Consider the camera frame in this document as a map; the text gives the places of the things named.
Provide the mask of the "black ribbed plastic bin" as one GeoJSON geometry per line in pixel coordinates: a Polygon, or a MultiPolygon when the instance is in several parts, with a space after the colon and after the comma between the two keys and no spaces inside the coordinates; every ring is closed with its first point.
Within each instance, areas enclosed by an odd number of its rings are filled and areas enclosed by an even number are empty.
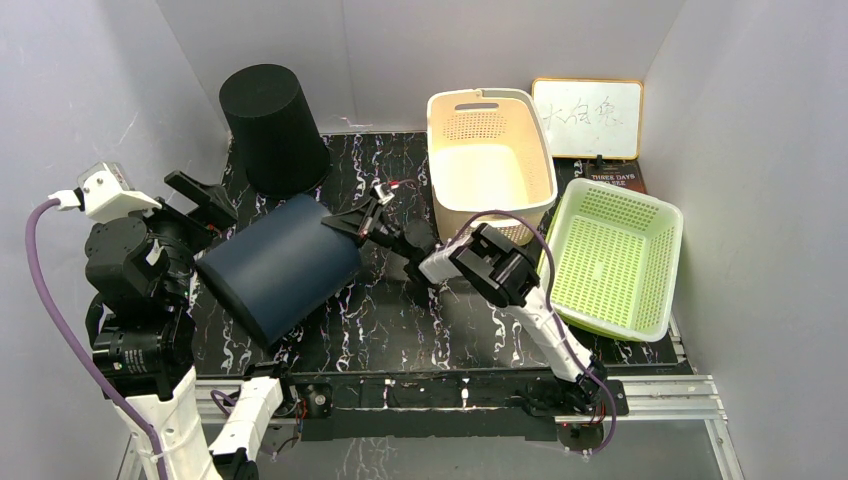
{"type": "Polygon", "coordinates": [[[288,198],[326,179],[330,154],[292,70],[277,64],[243,68],[224,81],[219,103],[256,192],[288,198]]]}

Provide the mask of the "dark blue plastic bin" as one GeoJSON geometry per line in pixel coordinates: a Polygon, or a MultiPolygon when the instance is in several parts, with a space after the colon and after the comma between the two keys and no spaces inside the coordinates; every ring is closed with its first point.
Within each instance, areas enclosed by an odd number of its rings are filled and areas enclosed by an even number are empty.
{"type": "Polygon", "coordinates": [[[197,261],[208,290],[268,348],[351,282],[362,266],[354,241],[324,225],[330,211],[297,195],[197,261]]]}

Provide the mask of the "cream perforated plastic basket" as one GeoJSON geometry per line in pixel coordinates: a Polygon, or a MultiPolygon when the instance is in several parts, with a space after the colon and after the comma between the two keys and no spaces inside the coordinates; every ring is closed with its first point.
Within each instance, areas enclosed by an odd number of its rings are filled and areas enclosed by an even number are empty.
{"type": "Polygon", "coordinates": [[[558,183],[531,96],[519,89],[441,92],[427,103],[433,210],[442,241],[478,214],[518,245],[533,238],[558,183]]]}

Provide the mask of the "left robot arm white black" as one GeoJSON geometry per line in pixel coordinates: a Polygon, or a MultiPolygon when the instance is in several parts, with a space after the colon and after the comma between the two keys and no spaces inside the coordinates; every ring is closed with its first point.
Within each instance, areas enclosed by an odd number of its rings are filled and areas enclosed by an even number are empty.
{"type": "Polygon", "coordinates": [[[106,315],[88,321],[92,360],[117,392],[114,405],[131,431],[150,479],[255,479],[264,433],[286,416],[297,387],[277,365],[255,366],[219,436],[208,441],[197,407],[189,312],[196,255],[232,227],[225,189],[180,171],[165,182],[194,203],[183,213],[134,189],[116,163],[79,177],[81,208],[93,226],[85,276],[106,315]]]}

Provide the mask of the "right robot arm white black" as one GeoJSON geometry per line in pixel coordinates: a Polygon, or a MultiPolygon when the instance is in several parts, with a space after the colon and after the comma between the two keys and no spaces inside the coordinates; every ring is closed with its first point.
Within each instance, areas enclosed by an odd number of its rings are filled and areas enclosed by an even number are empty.
{"type": "Polygon", "coordinates": [[[556,378],[552,399],[530,399],[530,405],[617,418],[616,397],[606,384],[603,363],[559,317],[552,305],[554,285],[541,283],[533,257],[489,222],[493,214],[488,210],[472,215],[443,245],[436,244],[426,227],[390,223],[376,200],[321,222],[357,245],[372,241],[405,258],[407,276],[419,283],[436,287],[463,278],[489,304],[517,319],[556,378]]]}

